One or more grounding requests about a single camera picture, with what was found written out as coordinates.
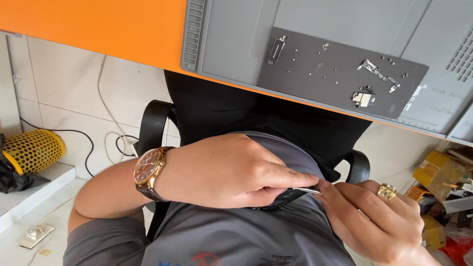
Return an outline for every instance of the black cable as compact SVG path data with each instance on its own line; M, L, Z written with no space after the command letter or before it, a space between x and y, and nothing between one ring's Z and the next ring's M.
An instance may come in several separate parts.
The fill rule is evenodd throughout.
M128 157L135 157L136 155L135 154L125 154L124 151L122 151L120 148L118 148L118 140L121 139L122 137L130 137L130 138L134 138L138 141L140 141L139 138L137 137L134 137L134 136L130 136L130 135L121 135L120 137L118 137L116 140L115 140L115 146L117 147L118 151L123 154L124 156L128 156Z
M30 124L28 121L26 121L25 119L23 119L23 118L21 118L21 117L20 117L20 119L21 119L23 122L27 123L28 125L30 125L30 126L32 126L32 127L34 127L34 128L37 128L37 129L45 129L45 128L41 128L41 127L37 127L37 126L35 126L35 125L32 125L32 124ZM49 131L72 131L72 132L78 132L78 133L81 133L81 134L85 135L85 136L89 139L90 144L92 144L92 148L90 149L90 152L89 152L89 154L88 154L87 157L86 157L86 162L85 162L86 170L87 170L87 173L89 173L89 175L90 175L91 177L94 177L94 175L92 175L92 173L90 173L90 171L89 171L89 169L88 169L88 167L87 167L88 158L89 158L89 156L92 154L92 152L94 151L94 142L93 142L92 139L89 137L89 135L85 134L85 133L82 132L82 131L74 130L74 129L45 129L45 130L49 130Z

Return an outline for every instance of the electrical outlet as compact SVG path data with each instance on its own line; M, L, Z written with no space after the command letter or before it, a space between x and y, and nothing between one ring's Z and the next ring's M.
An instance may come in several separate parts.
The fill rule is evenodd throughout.
M26 238L20 241L20 246L28 249L34 248L41 240L54 230L54 227L48 224L38 225L36 229L28 229Z

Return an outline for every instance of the vent grid on mat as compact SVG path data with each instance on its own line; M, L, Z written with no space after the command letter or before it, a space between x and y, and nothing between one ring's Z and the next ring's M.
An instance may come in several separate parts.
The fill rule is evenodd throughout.
M189 0L184 28L181 67L195 71L201 39L205 0Z
M458 73L458 81L465 82L468 78L473 78L473 25L466 31L445 69Z

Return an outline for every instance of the orange desk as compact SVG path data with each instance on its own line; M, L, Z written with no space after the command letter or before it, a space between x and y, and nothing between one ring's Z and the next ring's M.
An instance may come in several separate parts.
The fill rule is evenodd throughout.
M185 10L186 0L4 0L0 29L255 91L181 69Z

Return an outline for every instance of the phone battery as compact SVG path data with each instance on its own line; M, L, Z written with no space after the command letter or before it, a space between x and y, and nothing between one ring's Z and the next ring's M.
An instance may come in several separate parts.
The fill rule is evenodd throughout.
M286 36L282 38L274 40L274 45L272 46L271 53L269 54L268 64L272 65L276 63L278 60L279 54L284 47L284 42L286 40Z

